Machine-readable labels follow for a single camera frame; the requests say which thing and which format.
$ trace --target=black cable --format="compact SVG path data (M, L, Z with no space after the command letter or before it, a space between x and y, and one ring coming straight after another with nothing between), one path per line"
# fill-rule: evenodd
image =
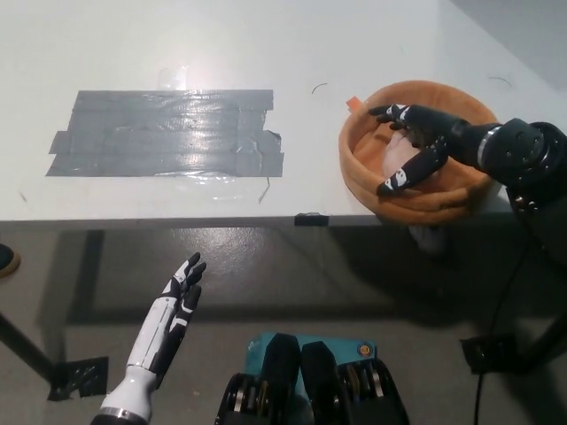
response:
M496 328L496 321L498 320L498 316L500 315L500 310L502 308L502 305L504 304L504 301L508 297L510 288L512 287L512 283L516 279L517 272L520 270L520 267L524 264L525 256L530 251L530 248L532 248L532 242L533 240L530 238L528 242L525 244L522 253L517 259L514 268L512 269L512 273L510 273L508 280L506 281L504 287L502 288L502 291L498 297L498 303L496 304L496 308L494 309L493 318L490 322L490 328L488 329L488 337L492 336L494 333L494 329ZM484 380L485 380L485 374L479 374L478 382L477 382L477 395L475 396L475 415L473 421L474 425L478 425L478 416L480 414L480 396L482 395L482 386Z

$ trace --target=robotic arm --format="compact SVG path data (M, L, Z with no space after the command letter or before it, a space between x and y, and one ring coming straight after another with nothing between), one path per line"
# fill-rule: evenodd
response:
M448 158L473 166L507 188L515 212L533 213L567 194L567 136L547 122L473 126L449 113L421 105L390 104L369 111L393 130L406 129L421 152L380 184L393 196L439 170Z
M197 252L185 261L151 305L134 348L126 375L106 396L91 425L147 425L151 419L151 394L159 388L185 336L201 295L206 263Z

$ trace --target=teal object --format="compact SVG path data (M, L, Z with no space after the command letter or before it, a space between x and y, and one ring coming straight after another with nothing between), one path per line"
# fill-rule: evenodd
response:
M266 354L266 347L276 333L265 332L255 337L248 344L248 353L246 355L245 373L249 375L259 375L262 369L262 362ZM343 363L351 363L353 361L372 359L376 356L376 342L372 340L356 340L341 338L325 338L322 336L296 335L299 347L304 344L323 341L335 356L337 365ZM310 423L312 421L311 408L309 399L303 385L303 376L299 371L298 383L295 386L295 403L292 408L292 424Z

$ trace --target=gray floor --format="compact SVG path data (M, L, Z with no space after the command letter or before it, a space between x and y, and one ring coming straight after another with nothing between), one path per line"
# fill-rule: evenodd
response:
M152 298L200 250L204 294L154 397L153 423L214 423L249 340L277 330L374 339L412 423L469 424L476 377L459 340L487 331L524 239L511 225L451 233L448 266L422 257L397 227L109 231L88 241L80 232L3 233L24 262L0 283L0 308L53 359L110 356L113 387ZM533 252L498 330L527 343L566 300L564 279ZM526 377L488 376L480 423L567 423L565 372L562 356ZM48 386L2 345L0 380L0 424L89 423L102 401L47 403Z

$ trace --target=round wicker basket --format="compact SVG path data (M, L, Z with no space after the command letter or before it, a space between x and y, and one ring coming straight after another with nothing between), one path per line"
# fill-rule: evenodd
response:
M384 104L421 104L463 117L470 123L497 122L474 97L431 81L404 81L380 89L346 120L339 136L340 166L346 186L378 216L405 224L439 224L471 214L491 188L492 180L453 159L430 182L381 198L377 187L386 178L382 161L393 131L378 125L368 109Z

